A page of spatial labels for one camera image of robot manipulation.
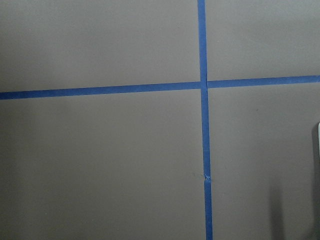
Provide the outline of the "white rack tray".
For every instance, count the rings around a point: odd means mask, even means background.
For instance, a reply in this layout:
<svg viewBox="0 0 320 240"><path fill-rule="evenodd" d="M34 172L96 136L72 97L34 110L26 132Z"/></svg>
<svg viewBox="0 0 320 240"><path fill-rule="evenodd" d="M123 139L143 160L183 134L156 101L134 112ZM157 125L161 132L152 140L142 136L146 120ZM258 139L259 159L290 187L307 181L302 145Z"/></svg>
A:
<svg viewBox="0 0 320 240"><path fill-rule="evenodd" d="M318 156L320 157L320 122L317 124L317 146L318 146Z"/></svg>

